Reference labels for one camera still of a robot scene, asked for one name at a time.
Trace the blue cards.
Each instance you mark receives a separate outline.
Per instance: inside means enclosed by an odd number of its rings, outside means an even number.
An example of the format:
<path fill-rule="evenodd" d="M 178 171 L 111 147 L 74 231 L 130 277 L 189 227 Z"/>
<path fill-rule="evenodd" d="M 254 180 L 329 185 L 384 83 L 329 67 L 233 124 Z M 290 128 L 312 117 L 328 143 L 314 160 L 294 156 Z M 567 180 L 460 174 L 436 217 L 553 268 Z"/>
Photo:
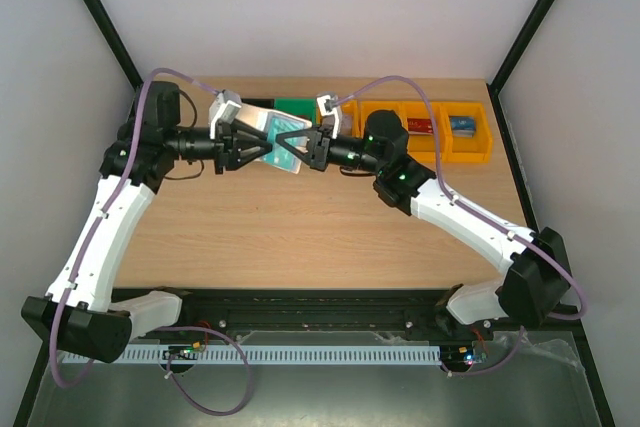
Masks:
<path fill-rule="evenodd" d="M 272 111 L 264 115 L 263 131 L 267 134 L 267 141 L 272 150 L 259 158 L 259 161 L 291 174 L 298 174 L 301 160 L 291 152 L 291 149 L 302 149 L 306 143 L 304 137 L 290 137 L 286 139 L 289 149 L 276 142 L 276 137 L 282 133 L 289 133 L 310 128 L 312 123 L 304 118 L 292 116 L 279 111 Z"/>

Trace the beige leather card holder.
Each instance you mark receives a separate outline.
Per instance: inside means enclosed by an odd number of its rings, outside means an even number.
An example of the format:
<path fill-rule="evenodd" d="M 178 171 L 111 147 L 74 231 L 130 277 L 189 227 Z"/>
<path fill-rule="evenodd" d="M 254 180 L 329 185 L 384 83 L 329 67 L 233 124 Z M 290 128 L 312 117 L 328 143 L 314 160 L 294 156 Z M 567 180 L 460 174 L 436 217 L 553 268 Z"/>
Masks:
<path fill-rule="evenodd" d="M 288 173 L 299 173 L 301 161 L 287 149 L 279 146 L 276 136 L 310 128 L 312 123 L 309 120 L 246 103 L 243 104 L 236 119 L 267 134 L 267 141 L 272 145 L 272 150 L 260 157 L 259 162 Z"/>

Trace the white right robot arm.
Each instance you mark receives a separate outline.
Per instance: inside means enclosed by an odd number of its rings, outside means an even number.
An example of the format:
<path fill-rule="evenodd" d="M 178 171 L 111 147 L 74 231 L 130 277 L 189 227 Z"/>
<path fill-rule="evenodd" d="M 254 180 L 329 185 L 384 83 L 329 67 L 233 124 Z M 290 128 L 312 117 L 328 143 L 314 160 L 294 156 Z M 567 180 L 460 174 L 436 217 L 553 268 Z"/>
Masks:
<path fill-rule="evenodd" d="M 448 188 L 441 177 L 408 153 L 409 134 L 391 110 L 376 110 L 360 138 L 316 126 L 277 135 L 277 144 L 310 168 L 328 165 L 371 173 L 373 188 L 389 207 L 429 222 L 485 258 L 498 278 L 460 285 L 445 298 L 436 326 L 455 339 L 471 324 L 510 318 L 537 328 L 553 316 L 569 290 L 562 237 L 550 228 L 535 232 L 510 223 Z"/>

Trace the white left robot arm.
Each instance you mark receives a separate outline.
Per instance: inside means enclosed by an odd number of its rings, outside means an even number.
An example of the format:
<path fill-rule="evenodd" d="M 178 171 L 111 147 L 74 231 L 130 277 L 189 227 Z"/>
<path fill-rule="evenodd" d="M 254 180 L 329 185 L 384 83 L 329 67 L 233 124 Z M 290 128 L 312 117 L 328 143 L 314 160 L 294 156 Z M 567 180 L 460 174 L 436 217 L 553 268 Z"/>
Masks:
<path fill-rule="evenodd" d="M 89 217 L 60 274 L 42 297 L 26 299 L 21 316 L 49 347 L 110 363 L 129 342 L 174 325 L 181 294 L 153 290 L 112 299 L 118 270 L 138 222 L 176 161 L 205 161 L 218 174 L 236 171 L 272 149 L 265 110 L 235 93 L 219 93 L 205 127 L 181 124 L 184 94 L 169 81 L 140 88 L 132 112 L 106 150 Z"/>

